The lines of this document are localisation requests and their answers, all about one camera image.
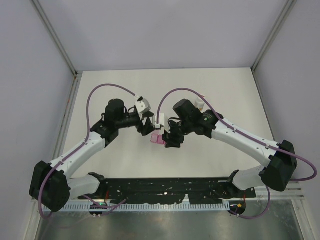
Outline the pink weekly pill organizer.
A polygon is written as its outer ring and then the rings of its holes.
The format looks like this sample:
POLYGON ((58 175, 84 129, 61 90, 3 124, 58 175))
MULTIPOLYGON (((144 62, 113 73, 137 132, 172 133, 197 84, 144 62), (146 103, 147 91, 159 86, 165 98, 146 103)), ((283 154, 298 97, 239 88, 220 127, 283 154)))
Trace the pink weekly pill organizer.
POLYGON ((153 144, 158 144, 158 145, 164 145, 165 141, 162 138, 161 134, 157 134, 157 133, 152 133, 151 134, 151 138, 150 138, 150 142, 153 144))

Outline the white pill bottle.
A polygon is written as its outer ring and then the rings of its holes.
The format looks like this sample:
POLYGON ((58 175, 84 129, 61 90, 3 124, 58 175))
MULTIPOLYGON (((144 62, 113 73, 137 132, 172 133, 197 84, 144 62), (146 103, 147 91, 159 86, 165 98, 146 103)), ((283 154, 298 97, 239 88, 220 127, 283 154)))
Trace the white pill bottle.
POLYGON ((200 111, 203 111, 204 106, 205 106, 205 102, 203 101, 202 98, 198 97, 195 101, 195 107, 200 111))

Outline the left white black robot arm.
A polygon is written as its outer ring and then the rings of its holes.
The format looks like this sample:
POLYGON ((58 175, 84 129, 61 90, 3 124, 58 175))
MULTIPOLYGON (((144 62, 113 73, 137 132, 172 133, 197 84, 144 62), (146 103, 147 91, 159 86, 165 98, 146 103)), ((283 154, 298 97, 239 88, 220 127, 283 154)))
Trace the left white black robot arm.
POLYGON ((49 163, 40 161, 33 171, 29 194, 52 212, 58 212, 65 204, 83 195, 96 199, 106 196, 107 180, 103 175, 90 172, 84 177, 74 178, 74 173, 92 156, 104 150, 118 136, 119 131, 135 127, 146 136, 154 131, 149 102, 140 97, 133 112, 126 111, 121 99, 109 101, 101 119, 94 124, 77 146, 49 163))

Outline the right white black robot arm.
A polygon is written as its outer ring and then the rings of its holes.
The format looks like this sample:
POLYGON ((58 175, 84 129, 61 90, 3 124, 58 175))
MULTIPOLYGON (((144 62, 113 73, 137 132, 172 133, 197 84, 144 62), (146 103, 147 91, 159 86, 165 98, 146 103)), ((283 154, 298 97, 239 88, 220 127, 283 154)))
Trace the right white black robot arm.
POLYGON ((201 112, 187 99, 176 103, 173 110, 177 118, 169 119, 163 113, 156 117, 156 126, 164 128, 162 140, 166 148, 180 148, 185 136, 195 133, 228 144, 259 163, 254 168, 235 170, 229 176, 226 191, 230 196, 238 197, 251 187, 267 186, 277 192, 286 189, 298 166, 291 142, 257 137, 238 129, 219 113, 210 109, 201 112))

